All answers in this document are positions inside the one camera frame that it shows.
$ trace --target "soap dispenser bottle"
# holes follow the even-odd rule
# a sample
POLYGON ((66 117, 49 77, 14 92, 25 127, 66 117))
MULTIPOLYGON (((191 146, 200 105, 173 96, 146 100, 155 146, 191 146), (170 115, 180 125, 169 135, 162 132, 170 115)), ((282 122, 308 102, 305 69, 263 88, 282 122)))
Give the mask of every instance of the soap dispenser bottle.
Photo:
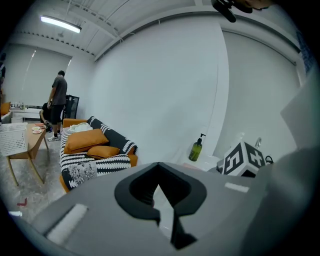
POLYGON ((198 157, 200 155, 200 152, 202 150, 202 136, 206 136, 204 135, 203 133, 201 133, 201 136, 200 138, 198 138, 198 141, 195 142, 192 146, 192 149, 191 149, 191 152, 190 152, 190 155, 189 155, 189 160, 195 162, 198 160, 198 157))

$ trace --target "ceiling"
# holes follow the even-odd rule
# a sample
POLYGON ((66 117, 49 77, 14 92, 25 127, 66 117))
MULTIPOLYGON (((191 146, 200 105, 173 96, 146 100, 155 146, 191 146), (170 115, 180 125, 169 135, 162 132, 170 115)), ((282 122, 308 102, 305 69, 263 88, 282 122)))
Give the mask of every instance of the ceiling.
MULTIPOLYGON (((157 20, 159 14, 164 14, 162 16, 165 17, 171 12, 194 11, 213 12, 214 8, 210 0, 37 0, 21 19, 14 33, 58 41, 97 59, 124 35, 130 34, 146 21, 157 20), (41 15, 65 20, 80 26, 82 30, 78 34, 43 23, 41 15)), ((284 26, 283 24, 283 19, 279 20, 279 26, 284 26)))

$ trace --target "white sneaker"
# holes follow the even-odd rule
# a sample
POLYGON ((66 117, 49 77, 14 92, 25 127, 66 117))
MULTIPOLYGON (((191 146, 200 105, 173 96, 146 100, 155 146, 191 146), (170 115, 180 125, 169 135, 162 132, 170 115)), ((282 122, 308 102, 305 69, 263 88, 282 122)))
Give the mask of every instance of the white sneaker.
POLYGON ((59 140, 60 140, 59 136, 55 137, 54 135, 52 137, 48 138, 48 142, 56 142, 59 140))

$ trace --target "white cloth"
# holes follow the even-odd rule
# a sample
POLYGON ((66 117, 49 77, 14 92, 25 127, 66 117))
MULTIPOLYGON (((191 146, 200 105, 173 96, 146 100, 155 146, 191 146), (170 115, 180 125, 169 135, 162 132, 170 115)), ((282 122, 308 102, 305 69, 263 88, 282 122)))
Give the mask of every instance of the white cloth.
POLYGON ((81 122, 79 124, 74 124, 70 126, 69 131, 71 132, 85 132, 93 130, 93 128, 87 122, 81 122))

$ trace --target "table leg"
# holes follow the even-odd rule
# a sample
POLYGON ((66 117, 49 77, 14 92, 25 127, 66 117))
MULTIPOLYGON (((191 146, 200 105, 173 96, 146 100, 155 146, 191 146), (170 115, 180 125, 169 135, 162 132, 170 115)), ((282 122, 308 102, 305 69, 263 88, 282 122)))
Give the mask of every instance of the table leg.
POLYGON ((47 149, 47 150, 49 150, 49 148, 48 148, 48 144, 47 144, 47 141, 46 141, 46 137, 43 137, 43 140, 44 140, 44 143, 45 143, 46 149, 47 149))
POLYGON ((29 154, 29 153, 27 153, 27 155, 28 155, 29 162, 30 162, 30 164, 31 164, 31 167, 32 167, 32 169, 33 169, 33 171, 34 171, 35 175, 36 175, 36 176, 37 176, 37 178, 40 180, 40 182, 41 182, 42 184, 44 184, 44 182, 43 182, 42 178, 40 177, 40 175, 39 175, 39 173, 38 173, 38 171, 37 171, 37 169, 36 169, 36 167, 35 167, 34 163, 32 162, 32 159, 31 159, 31 157, 30 157, 30 154, 29 154))
POLYGON ((7 156, 6 159, 7 159, 7 161, 8 161, 9 169, 10 169, 10 172, 11 172, 11 174, 12 174, 14 183, 15 183, 16 186, 19 186, 18 181, 17 181, 16 176, 15 176, 15 173, 14 173, 14 170, 12 169, 10 157, 7 156))

